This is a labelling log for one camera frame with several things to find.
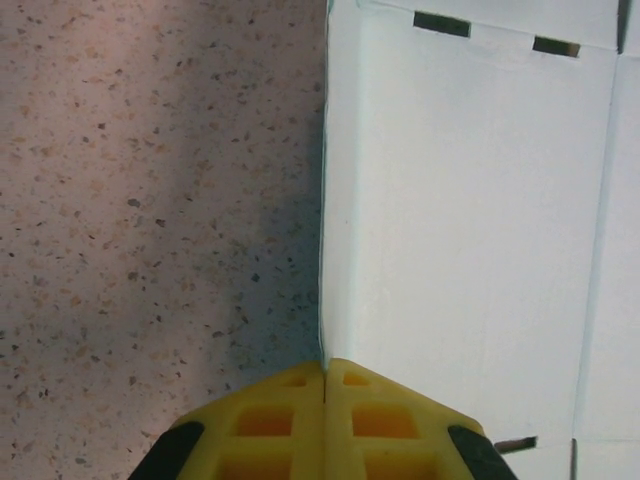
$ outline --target speckled floor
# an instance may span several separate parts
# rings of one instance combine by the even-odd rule
[[[318,357],[324,1],[0,9],[0,468],[124,479]]]

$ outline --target white cardboard box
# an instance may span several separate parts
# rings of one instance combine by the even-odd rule
[[[453,16],[469,36],[416,28]],[[568,478],[617,2],[334,0],[321,336]],[[534,51],[536,36],[580,45]]]
[[[576,405],[581,480],[640,476],[640,5],[618,59]]]

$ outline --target box flap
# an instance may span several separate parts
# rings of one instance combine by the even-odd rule
[[[620,56],[576,408],[578,439],[640,442],[639,85],[640,58]]]
[[[359,0],[436,13],[565,42],[616,48],[617,0]]]

